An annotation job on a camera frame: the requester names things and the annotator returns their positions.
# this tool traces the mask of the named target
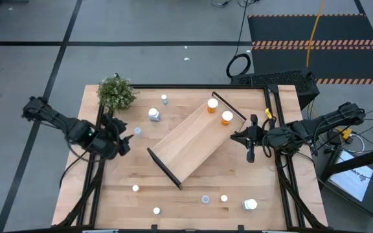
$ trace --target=green plant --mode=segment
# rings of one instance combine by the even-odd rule
[[[136,92],[129,80],[115,74],[113,77],[104,78],[98,86],[97,96],[100,104],[109,111],[128,109],[136,99]]]

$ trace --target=wooden table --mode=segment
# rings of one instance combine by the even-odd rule
[[[96,121],[98,111],[97,85],[85,88],[78,118]],[[153,147],[189,114],[208,100],[216,91],[246,118],[258,116],[261,125],[266,119],[263,90],[258,89],[139,89],[132,106],[115,116],[128,123],[123,135],[140,127],[142,133],[130,140],[131,151],[124,157],[116,156],[106,162],[104,179],[98,204],[96,228],[149,229],[157,224],[158,229],[217,229],[236,230],[244,225],[246,230],[284,230],[286,223],[280,195],[277,171],[273,158],[267,158],[261,148],[255,148],[254,163],[246,161],[247,150],[241,144],[226,140],[190,177],[183,182],[183,190],[173,184],[164,172],[152,161],[147,147]],[[286,122],[301,120],[302,115],[294,86],[279,86],[280,99]],[[163,105],[161,95],[168,96]],[[148,119],[148,110],[156,107],[161,113],[160,122]],[[310,155],[307,146],[300,150]],[[69,155],[67,165],[76,157]],[[311,161],[294,156],[295,175],[300,196],[317,219],[327,225],[321,193]],[[53,224],[60,222],[80,198],[87,164],[79,161],[65,176],[60,190]],[[131,187],[137,184],[140,192]],[[222,203],[221,195],[228,201]],[[201,203],[201,197],[210,197],[210,203]],[[254,198],[258,207],[244,211],[241,202]],[[289,198],[292,221],[296,225],[294,203]],[[161,209],[156,216],[154,207]],[[87,203],[87,212],[91,201]]]

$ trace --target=yellow clamp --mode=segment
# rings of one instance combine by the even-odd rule
[[[269,119],[273,119],[273,116],[272,116],[272,114],[270,113],[269,108],[266,108],[266,110],[265,110],[264,112],[266,113],[266,115],[267,115],[267,117],[268,117]]]

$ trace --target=wooden board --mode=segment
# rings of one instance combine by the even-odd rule
[[[221,115],[224,111],[231,111],[234,115],[228,126],[221,124]],[[207,111],[207,101],[204,101],[180,125],[158,142],[152,151],[181,183],[231,134],[239,130],[244,121],[245,119],[241,119],[221,100],[218,100],[215,113]]]
[[[79,118],[94,122],[97,114],[96,85],[86,86]],[[301,112],[293,86],[279,86],[286,122],[300,120]],[[142,129],[141,136],[130,141],[132,150],[124,157],[106,162],[100,193],[96,228],[150,228],[159,229],[218,229],[236,230],[237,225],[246,229],[284,230],[286,224],[278,186],[274,160],[267,158],[260,148],[255,148],[255,163],[246,161],[247,150],[239,143],[226,140],[216,151],[192,172],[183,182],[184,190],[178,190],[172,181],[156,166],[146,148],[153,147],[176,128],[212,91],[228,100],[247,119],[258,115],[259,123],[266,119],[265,100],[261,90],[254,89],[141,89],[132,107],[115,116],[128,123],[124,135]],[[168,105],[162,105],[160,96],[168,95]],[[157,124],[148,120],[148,110],[157,107],[163,119]],[[244,126],[251,123],[247,120]],[[309,155],[307,146],[301,152]],[[68,163],[75,160],[70,155]],[[327,224],[313,164],[294,156],[293,162],[300,196],[318,220]],[[81,195],[87,164],[78,162],[63,180],[53,223],[60,222]],[[131,186],[140,186],[140,192],[132,192]],[[229,200],[222,203],[220,195]],[[210,197],[209,205],[201,204],[201,196]],[[255,211],[242,210],[244,199],[258,201]],[[161,208],[155,216],[154,207]]]

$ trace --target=paper sheet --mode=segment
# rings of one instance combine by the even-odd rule
[[[344,162],[354,158],[350,153],[342,151],[336,163]],[[368,166],[362,166],[346,172],[334,174],[330,177],[329,181],[334,183],[346,193],[355,197],[358,201],[362,201],[367,191],[373,170]]]

